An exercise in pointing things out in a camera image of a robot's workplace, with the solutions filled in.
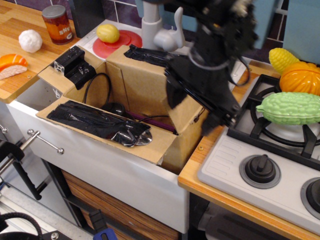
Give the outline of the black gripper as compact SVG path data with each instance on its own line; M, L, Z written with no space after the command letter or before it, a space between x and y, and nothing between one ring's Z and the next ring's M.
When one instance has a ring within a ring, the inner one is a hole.
M166 62L166 93L171 109L187 96L204 107L209 115L202 123L202 136L208 136L219 126L235 124L240 105L229 88L233 61L207 65L189 56L172 56Z

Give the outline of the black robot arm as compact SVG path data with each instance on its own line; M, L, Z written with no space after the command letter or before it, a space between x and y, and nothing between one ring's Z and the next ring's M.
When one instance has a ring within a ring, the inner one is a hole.
M218 126L232 126L240 105L232 94L231 72L236 60L255 45L256 20L251 0L176 0L197 21L187 57L167 59L165 75L169 106L174 109L187 96L208 111L201 126L207 136Z

